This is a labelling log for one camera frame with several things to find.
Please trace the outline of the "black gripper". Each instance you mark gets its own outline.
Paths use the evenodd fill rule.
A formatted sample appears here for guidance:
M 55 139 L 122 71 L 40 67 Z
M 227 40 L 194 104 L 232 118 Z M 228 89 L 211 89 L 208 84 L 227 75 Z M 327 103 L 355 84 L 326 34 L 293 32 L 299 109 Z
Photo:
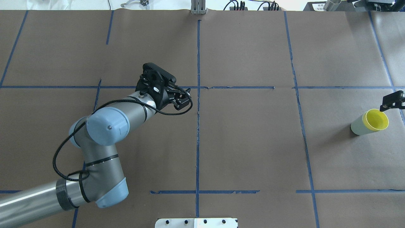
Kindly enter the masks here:
M 189 99 L 175 99 L 191 97 L 191 88 L 183 89 L 175 86 L 153 87 L 153 100 L 156 108 L 162 110 L 167 105 L 172 104 L 176 110 L 181 110 L 190 104 Z

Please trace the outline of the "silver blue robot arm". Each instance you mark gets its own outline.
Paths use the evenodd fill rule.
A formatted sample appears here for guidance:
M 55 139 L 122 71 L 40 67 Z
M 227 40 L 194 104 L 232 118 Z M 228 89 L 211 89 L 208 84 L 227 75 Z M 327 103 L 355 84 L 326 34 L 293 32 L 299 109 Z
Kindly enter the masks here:
M 164 114 L 162 109 L 168 104 L 176 110 L 185 106 L 191 109 L 190 89 L 174 85 L 162 89 L 153 86 L 150 91 L 136 89 L 79 119 L 53 157 L 52 166 L 60 178 L 3 198 L 1 227 L 19 227 L 90 202 L 106 208 L 126 199 L 128 187 L 115 144 L 156 113 Z M 82 151 L 85 169 L 64 175 L 57 169 L 56 159 L 68 141 Z

